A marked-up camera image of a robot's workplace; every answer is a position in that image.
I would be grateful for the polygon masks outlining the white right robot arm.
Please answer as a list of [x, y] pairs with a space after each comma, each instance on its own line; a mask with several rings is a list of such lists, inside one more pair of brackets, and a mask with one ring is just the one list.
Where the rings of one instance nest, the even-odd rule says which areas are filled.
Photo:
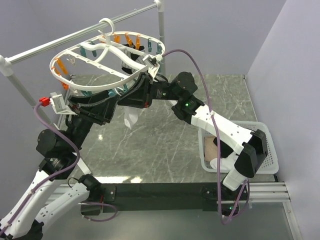
[[230, 200], [246, 179], [253, 178], [268, 155], [267, 136], [260, 130], [243, 128], [214, 112], [194, 96], [198, 89], [190, 72], [179, 73], [172, 82], [152, 81], [141, 73], [134, 85], [121, 96], [118, 105], [148, 108], [154, 100], [176, 101], [172, 111], [178, 119], [216, 136], [217, 143], [233, 150], [235, 163], [219, 187], [222, 198]]

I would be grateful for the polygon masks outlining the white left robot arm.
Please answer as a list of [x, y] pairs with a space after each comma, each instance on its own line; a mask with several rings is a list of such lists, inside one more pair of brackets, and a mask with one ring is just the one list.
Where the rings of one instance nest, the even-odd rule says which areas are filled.
[[71, 112], [66, 117], [66, 130], [48, 125], [41, 131], [36, 150], [44, 157], [21, 199], [0, 221], [0, 237], [4, 240], [40, 240], [44, 232], [60, 216], [79, 203], [102, 205], [101, 183], [87, 173], [77, 179], [69, 191], [50, 204], [52, 193], [67, 180], [80, 161], [80, 149], [93, 124], [109, 123], [119, 96], [108, 91], [91, 96], [69, 97]]

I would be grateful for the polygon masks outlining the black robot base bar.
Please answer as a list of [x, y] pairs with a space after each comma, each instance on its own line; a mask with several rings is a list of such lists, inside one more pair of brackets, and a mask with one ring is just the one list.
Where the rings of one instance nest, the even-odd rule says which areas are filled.
[[118, 211], [218, 211], [216, 182], [102, 183], [88, 202], [110, 204]]

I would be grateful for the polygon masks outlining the white sock black cuff stripes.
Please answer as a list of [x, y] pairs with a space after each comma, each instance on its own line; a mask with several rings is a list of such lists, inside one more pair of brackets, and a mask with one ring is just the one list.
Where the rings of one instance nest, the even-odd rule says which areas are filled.
[[127, 128], [132, 129], [132, 127], [138, 121], [138, 110], [134, 107], [125, 106], [124, 107], [124, 124]]

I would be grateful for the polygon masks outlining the white round clip hanger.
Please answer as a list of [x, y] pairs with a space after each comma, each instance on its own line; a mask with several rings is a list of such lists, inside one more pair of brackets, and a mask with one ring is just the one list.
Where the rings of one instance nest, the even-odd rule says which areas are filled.
[[[64, 85], [67, 85], [69, 88], [74, 90], [86, 92], [112, 90], [133, 81], [139, 76], [140, 73], [148, 73], [148, 67], [142, 60], [142, 56], [144, 54], [149, 54], [156, 57], [157, 60], [161, 63], [166, 50], [165, 45], [161, 40], [132, 31], [115, 31], [114, 22], [109, 18], [103, 18], [99, 21], [99, 23], [109, 24], [111, 26], [111, 32], [104, 33], [101, 29], [99, 29], [99, 35], [63, 50], [50, 61], [49, 66], [52, 75]], [[132, 40], [131, 47], [129, 47], [129, 45], [127, 44], [125, 33], [128, 33], [130, 39]], [[114, 34], [120, 36], [120, 44], [114, 42]], [[144, 54], [141, 53], [141, 57], [134, 61], [131, 59], [131, 53], [136, 51], [135, 44], [137, 35], [139, 35], [140, 38], [140, 45], [145, 47], [145, 52]], [[148, 39], [152, 40], [152, 52], [148, 52]], [[86, 57], [81, 56], [80, 46], [82, 46], [86, 50]], [[58, 70], [56, 70], [58, 64], [56, 63], [55, 58], [61, 59], [61, 57], [63, 57], [64, 55], [66, 55], [67, 57], [72, 56], [75, 58], [75, 60], [80, 60], [87, 65], [91, 65], [96, 69], [103, 70], [112, 76], [116, 76], [118, 81], [113, 83], [104, 83], [102, 85], [89, 86], [80, 85], [72, 80], [68, 80], [62, 74], [60, 74]], [[124, 67], [129, 67], [132, 72], [121, 73], [106, 65], [106, 57], [109, 56], [114, 56], [115, 58], [121, 60], [122, 65]]]

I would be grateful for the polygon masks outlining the teal clothespin being pinched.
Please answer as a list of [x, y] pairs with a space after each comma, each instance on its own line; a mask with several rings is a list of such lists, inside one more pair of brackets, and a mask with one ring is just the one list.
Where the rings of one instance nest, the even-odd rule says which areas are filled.
[[108, 95], [109, 95], [110, 97], [114, 97], [116, 94], [111, 90], [111, 91], [108, 92]]

